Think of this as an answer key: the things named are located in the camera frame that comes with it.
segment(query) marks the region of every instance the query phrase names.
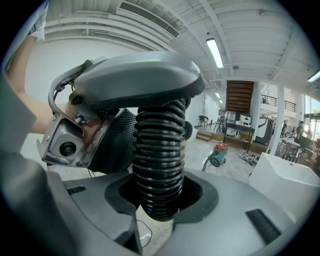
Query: black flexible hose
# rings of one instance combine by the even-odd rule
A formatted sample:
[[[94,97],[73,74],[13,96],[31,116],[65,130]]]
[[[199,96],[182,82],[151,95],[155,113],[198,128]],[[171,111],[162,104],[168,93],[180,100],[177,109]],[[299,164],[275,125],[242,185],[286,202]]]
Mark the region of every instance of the black flexible hose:
[[[179,209],[184,182],[184,99],[165,106],[139,108],[135,124],[133,178],[144,211],[156,221],[168,221]]]
[[[204,171],[206,170],[206,168],[207,168],[207,163],[208,163],[209,161],[211,162],[211,164],[212,164],[214,167],[219,167],[219,166],[220,166],[219,160],[216,159],[216,154],[211,154],[211,155],[205,160],[201,172],[204,172]]]

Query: camera lens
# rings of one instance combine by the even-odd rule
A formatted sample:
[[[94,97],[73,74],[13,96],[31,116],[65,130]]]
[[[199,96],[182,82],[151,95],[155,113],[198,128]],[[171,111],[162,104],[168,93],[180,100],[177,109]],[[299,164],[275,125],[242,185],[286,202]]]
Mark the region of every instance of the camera lens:
[[[72,156],[77,150],[77,147],[72,142],[65,142],[60,146],[60,154],[64,157]]]

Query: air conditioner vent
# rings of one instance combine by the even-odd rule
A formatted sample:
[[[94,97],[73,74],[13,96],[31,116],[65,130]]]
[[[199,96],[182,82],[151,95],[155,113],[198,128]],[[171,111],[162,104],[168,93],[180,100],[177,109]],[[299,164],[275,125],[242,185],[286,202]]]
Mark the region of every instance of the air conditioner vent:
[[[159,27],[161,27],[165,31],[167,31],[174,38],[177,38],[179,35],[179,32],[176,29],[174,29],[172,26],[170,26],[167,22],[165,22],[161,18],[157,17],[156,15],[152,14],[148,10],[145,10],[135,4],[124,1],[120,4],[119,9],[137,14],[137,15],[153,22],[154,24],[158,25]]]

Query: ceiling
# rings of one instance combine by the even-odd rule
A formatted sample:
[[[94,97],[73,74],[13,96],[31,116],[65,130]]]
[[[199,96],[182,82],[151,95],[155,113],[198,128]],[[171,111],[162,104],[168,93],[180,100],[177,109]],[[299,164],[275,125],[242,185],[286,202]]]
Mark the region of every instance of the ceiling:
[[[109,18],[115,14],[121,0],[50,0],[47,24],[62,27],[69,17]],[[308,83],[308,78],[320,68],[320,61],[299,25],[272,0],[128,0],[168,22],[179,36],[159,43],[141,34],[143,39],[130,38],[132,47],[141,51],[152,49],[177,51],[190,57],[200,68],[207,92],[217,100],[219,92],[224,108],[228,80],[244,80],[280,85],[320,100],[320,81]],[[63,37],[117,37],[125,44],[130,33],[139,31],[123,28],[126,36],[116,32],[92,33],[88,24],[106,28],[112,26],[77,21],[66,31],[48,27],[46,40]],[[224,68],[217,68],[206,40],[214,38],[221,53]]]

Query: wooden staircase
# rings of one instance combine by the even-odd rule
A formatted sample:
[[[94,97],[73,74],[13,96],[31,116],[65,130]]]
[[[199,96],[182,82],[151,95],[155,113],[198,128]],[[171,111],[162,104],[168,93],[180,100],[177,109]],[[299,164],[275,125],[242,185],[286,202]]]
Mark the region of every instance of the wooden staircase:
[[[225,111],[249,113],[254,82],[227,81]]]

